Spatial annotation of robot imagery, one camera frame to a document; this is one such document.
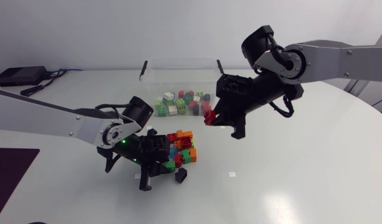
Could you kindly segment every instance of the white block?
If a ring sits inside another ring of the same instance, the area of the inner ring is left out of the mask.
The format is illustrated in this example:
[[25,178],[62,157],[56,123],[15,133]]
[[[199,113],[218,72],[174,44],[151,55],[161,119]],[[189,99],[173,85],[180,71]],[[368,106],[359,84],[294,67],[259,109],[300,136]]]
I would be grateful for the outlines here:
[[174,95],[171,92],[167,92],[167,93],[164,93],[164,98],[166,100],[173,100],[174,99]]
[[169,106],[169,114],[170,115],[177,114],[177,107],[176,106]]
[[201,97],[199,97],[199,96],[195,96],[195,97],[193,98],[193,100],[199,103],[200,100],[201,100]]

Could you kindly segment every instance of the orange block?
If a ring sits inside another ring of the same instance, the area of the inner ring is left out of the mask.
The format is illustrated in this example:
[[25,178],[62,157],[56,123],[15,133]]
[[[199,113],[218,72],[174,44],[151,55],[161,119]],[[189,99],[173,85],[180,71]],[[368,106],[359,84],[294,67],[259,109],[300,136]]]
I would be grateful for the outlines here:
[[176,147],[178,150],[181,151],[181,141],[180,140],[174,141],[174,147]]
[[182,138],[182,137],[184,137],[184,134],[183,134],[183,131],[182,131],[182,130],[178,130],[178,131],[176,132],[176,135],[177,135],[177,138]]
[[191,162],[197,161],[197,149],[190,149]]
[[186,131],[186,132],[183,132],[183,135],[184,135],[184,137],[190,137],[190,138],[192,138],[192,131]]

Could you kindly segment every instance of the pile of blocks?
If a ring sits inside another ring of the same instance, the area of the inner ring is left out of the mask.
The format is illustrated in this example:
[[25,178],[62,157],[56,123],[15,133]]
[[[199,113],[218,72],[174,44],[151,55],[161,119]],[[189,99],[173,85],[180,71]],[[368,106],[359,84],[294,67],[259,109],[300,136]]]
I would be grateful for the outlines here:
[[155,110],[158,116],[186,114],[187,109],[192,111],[192,114],[198,116],[200,110],[202,114],[212,110],[210,106],[210,94],[203,92],[194,93],[194,91],[179,91],[175,98],[174,92],[167,92],[163,94],[163,99],[155,101]]
[[171,172],[175,172],[176,168],[179,168],[175,178],[181,183],[187,176],[187,171],[181,168],[182,164],[197,161],[197,149],[193,143],[192,131],[178,130],[176,133],[167,134],[167,137],[171,143],[170,154],[169,161],[165,162],[164,165]]

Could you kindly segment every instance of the transparent plastic bin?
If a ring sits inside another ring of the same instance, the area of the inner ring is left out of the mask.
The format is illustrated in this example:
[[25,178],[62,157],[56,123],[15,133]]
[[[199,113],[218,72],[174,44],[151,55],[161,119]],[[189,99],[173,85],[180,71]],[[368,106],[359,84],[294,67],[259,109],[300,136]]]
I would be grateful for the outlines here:
[[[150,58],[145,64],[140,75],[141,83],[146,87],[149,98],[146,102],[154,108],[156,116],[162,116],[156,108],[156,101],[164,101],[164,93],[174,93],[174,100],[179,99],[179,92],[193,91],[210,95],[210,107],[214,108],[216,103],[216,82],[221,76],[220,61],[211,57],[198,58]],[[198,103],[199,113],[203,115],[201,98]],[[194,115],[189,105],[186,105],[185,114],[170,115],[168,106],[163,105],[166,110],[165,116],[187,116]]]

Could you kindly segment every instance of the green block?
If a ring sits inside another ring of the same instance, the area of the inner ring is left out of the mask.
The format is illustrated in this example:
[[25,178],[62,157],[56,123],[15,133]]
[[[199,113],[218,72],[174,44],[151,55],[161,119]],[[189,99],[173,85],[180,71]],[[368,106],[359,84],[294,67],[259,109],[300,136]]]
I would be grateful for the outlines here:
[[203,96],[205,96],[205,94],[203,92],[197,92],[197,96],[203,97]]
[[183,99],[177,99],[176,100],[176,106],[177,108],[185,107],[185,101]]
[[164,166],[166,168],[168,168],[171,172],[175,172],[176,171],[176,165],[175,165],[175,162],[174,161],[167,161],[167,162],[164,162]]
[[186,114],[187,110],[185,109],[185,105],[180,107],[178,110],[177,110],[178,114]]
[[183,163],[187,164],[191,162],[191,156],[188,150],[181,151],[181,155],[183,156]]
[[159,110],[159,108],[161,108],[163,106],[164,106],[164,104],[160,100],[155,101],[155,109],[156,110]]
[[175,106],[174,100],[169,100],[167,106]]
[[164,106],[159,108],[158,116],[166,116],[166,108]]
[[193,101],[193,96],[191,93],[186,93],[184,96],[184,101],[186,105],[190,104],[190,101]]

